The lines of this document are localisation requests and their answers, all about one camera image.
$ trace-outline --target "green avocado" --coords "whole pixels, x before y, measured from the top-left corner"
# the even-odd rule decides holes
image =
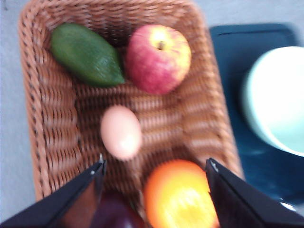
[[[65,23],[55,28],[51,51],[60,64],[91,86],[124,83],[118,51],[85,26]]]

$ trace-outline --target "brown egg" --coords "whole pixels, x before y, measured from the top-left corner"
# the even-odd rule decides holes
[[[142,144],[142,131],[137,117],[121,105],[106,110],[100,132],[105,148],[120,160],[133,158]]]

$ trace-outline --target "white bowl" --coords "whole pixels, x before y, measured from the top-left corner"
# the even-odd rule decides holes
[[[251,129],[266,143],[304,156],[304,47],[281,47],[253,65],[241,93]]]

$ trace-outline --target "table surface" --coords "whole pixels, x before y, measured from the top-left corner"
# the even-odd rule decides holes
[[[27,0],[1,0],[0,219],[35,202],[17,22]],[[209,27],[290,23],[304,46],[304,0],[196,0]]]

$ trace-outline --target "wicker basket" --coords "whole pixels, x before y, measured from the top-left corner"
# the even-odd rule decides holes
[[[131,33],[148,23],[179,30],[192,50],[190,72],[165,96],[153,96],[130,82],[114,88],[86,86],[52,57],[50,36],[63,22],[89,27],[124,53]],[[229,125],[209,31],[188,0],[32,0],[19,21],[21,62],[37,200],[49,195],[98,160],[108,160],[106,189],[117,189],[143,215],[142,188],[160,163],[213,157],[242,176]],[[114,104],[133,110],[143,146],[131,161],[105,150],[100,117]]]

